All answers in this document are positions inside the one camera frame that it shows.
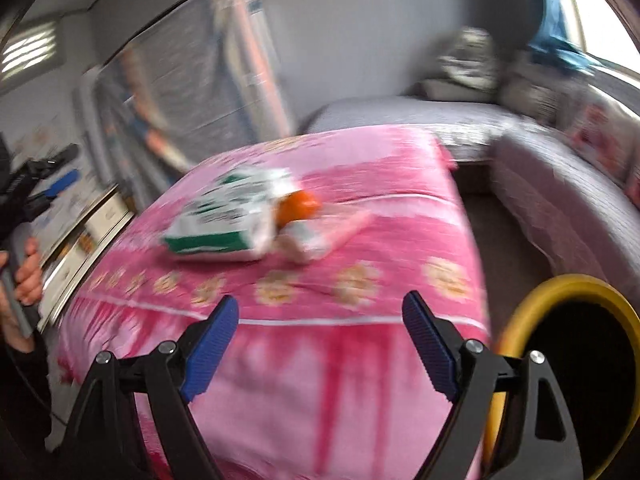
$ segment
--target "blue curtain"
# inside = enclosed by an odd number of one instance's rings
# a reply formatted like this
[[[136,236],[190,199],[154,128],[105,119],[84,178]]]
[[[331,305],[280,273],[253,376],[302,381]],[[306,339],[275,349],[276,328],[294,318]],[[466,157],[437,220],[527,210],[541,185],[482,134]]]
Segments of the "blue curtain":
[[[599,64],[568,39],[560,0],[543,0],[542,24],[529,43],[531,59],[561,70],[586,70]]]

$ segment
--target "orange fruit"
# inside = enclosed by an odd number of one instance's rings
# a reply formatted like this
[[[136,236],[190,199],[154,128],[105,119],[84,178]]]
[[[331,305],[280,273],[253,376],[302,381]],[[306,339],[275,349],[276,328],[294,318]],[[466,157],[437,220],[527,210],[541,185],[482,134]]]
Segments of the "orange fruit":
[[[307,220],[320,209],[318,199],[308,191],[300,190],[287,195],[278,204],[276,224],[282,229],[294,220]]]

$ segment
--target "person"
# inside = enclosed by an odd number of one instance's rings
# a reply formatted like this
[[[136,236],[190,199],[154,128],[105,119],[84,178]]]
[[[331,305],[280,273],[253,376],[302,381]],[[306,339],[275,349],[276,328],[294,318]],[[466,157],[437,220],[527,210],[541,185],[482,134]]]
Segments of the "person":
[[[37,241],[30,238],[24,249],[27,258],[15,275],[14,294],[22,304],[31,305],[43,289]],[[7,259],[6,252],[0,253],[0,268]],[[44,443],[51,431],[47,348],[37,330],[30,337],[22,335],[1,285],[0,326],[0,478],[46,478],[44,471],[50,470],[53,460]]]

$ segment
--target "green and white bag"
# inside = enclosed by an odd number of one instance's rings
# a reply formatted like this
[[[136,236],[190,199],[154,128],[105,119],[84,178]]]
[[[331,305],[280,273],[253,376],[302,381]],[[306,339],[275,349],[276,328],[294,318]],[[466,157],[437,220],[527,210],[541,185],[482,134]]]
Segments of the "green and white bag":
[[[189,202],[163,239],[171,252],[181,256],[259,260],[276,235],[275,204],[298,189],[288,170],[236,168]]]

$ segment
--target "pink tablecloth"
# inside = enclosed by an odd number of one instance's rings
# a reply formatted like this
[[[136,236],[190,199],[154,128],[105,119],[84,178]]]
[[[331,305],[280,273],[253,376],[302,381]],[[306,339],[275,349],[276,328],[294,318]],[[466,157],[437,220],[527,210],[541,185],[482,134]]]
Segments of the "pink tablecloth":
[[[307,267],[277,253],[242,265],[174,261],[160,234],[185,200],[238,163],[289,168],[323,201],[360,204],[374,221]],[[412,478],[450,405],[402,325],[402,297],[417,289],[463,336],[488,339],[479,259],[447,163],[433,136],[408,126],[293,137],[209,159],[102,259],[63,319],[59,361],[81,380],[101,349],[149,352],[232,294],[241,325],[191,404],[222,469],[270,480]],[[148,406],[138,404],[162,470]],[[476,461],[469,478],[477,475]]]

